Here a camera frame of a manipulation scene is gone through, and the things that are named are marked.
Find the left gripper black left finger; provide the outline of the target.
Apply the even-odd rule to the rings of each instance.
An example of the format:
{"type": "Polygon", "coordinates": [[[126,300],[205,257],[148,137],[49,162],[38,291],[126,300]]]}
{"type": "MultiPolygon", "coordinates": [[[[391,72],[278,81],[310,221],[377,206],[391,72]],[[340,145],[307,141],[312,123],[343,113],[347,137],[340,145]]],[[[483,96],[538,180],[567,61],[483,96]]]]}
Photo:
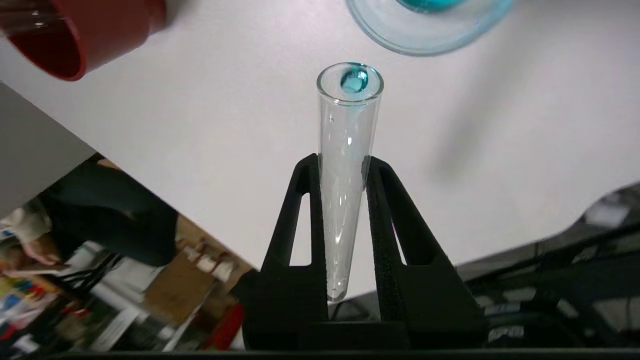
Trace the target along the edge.
{"type": "Polygon", "coordinates": [[[319,157],[311,153],[297,162],[270,238],[254,288],[247,300],[247,319],[254,324],[301,327],[329,318],[327,269],[320,194],[319,157]],[[291,265],[302,197],[310,199],[308,265],[291,265]]]}

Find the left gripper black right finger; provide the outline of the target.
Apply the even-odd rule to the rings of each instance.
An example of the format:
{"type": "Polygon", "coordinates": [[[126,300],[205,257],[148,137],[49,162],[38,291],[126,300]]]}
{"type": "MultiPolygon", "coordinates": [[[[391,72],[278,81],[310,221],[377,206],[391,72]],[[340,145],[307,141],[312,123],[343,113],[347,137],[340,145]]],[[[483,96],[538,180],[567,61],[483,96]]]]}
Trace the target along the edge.
{"type": "Polygon", "coordinates": [[[382,318],[411,332],[482,332],[483,317],[390,164],[370,158],[367,207],[382,318]]]}

